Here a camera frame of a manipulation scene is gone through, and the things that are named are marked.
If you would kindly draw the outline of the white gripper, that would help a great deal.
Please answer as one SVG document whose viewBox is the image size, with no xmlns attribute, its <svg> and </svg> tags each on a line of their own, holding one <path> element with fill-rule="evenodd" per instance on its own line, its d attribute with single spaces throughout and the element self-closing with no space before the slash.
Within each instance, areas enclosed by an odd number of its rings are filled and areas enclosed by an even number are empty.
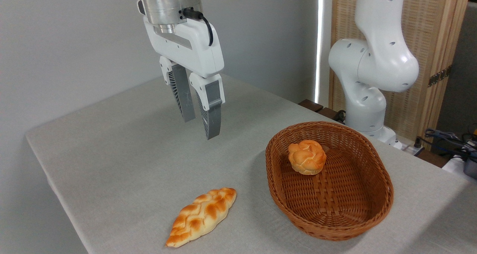
<svg viewBox="0 0 477 254">
<path fill-rule="evenodd" d="M 225 103 L 222 78 L 218 73 L 224 69 L 224 59 L 215 28 L 211 26 L 214 38 L 209 46 L 209 32 L 203 21 L 189 19 L 177 24 L 173 34 L 157 34 L 146 16 L 143 21 L 155 52 L 161 55 L 162 76 L 172 89 L 184 122 L 196 118 L 190 81 L 198 98 L 206 138 L 218 136 L 221 105 Z M 185 68 L 194 72 L 189 79 Z"/>
</svg>

